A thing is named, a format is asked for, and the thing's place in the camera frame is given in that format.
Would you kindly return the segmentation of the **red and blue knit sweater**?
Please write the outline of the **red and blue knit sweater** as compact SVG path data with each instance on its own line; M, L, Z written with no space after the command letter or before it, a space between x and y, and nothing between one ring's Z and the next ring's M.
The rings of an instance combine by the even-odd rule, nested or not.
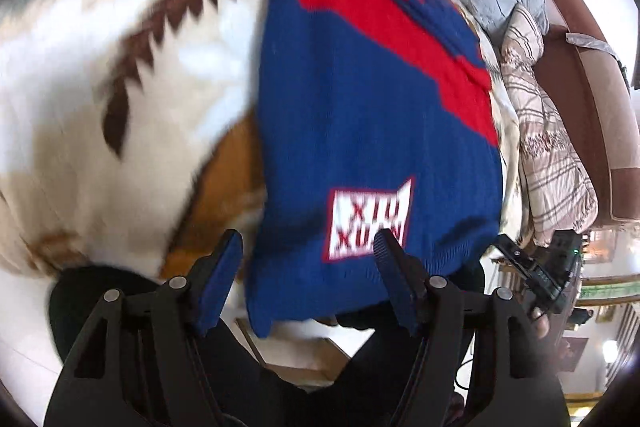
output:
M267 200L245 282L257 335L382 303L378 231L436 275L480 259L502 206L490 89L451 0L269 0Z

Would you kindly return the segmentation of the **operator black trousers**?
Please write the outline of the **operator black trousers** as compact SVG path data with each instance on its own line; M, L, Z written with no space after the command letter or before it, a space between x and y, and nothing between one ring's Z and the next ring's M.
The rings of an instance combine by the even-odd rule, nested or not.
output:
M465 267L447 279L462 291L484 286L481 267ZM235 339L221 319L200 344L209 386L235 426L393 426L418 342L402 327L389 303L356 313L373 334L328 387L307 391L260 365ZM462 401L454 393L446 421L460 416Z

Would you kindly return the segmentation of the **brown padded headboard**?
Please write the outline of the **brown padded headboard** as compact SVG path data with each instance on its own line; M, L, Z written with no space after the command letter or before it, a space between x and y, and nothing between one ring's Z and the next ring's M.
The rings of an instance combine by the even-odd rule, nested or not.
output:
M546 0L535 65L599 201L597 227L639 220L639 127L615 54L584 0Z

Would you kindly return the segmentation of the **cream leaf-pattern fleece blanket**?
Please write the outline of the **cream leaf-pattern fleece blanket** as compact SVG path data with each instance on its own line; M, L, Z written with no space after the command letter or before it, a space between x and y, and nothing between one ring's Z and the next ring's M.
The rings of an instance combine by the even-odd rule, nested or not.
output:
M267 0L1 0L1 268L173 277L254 248Z

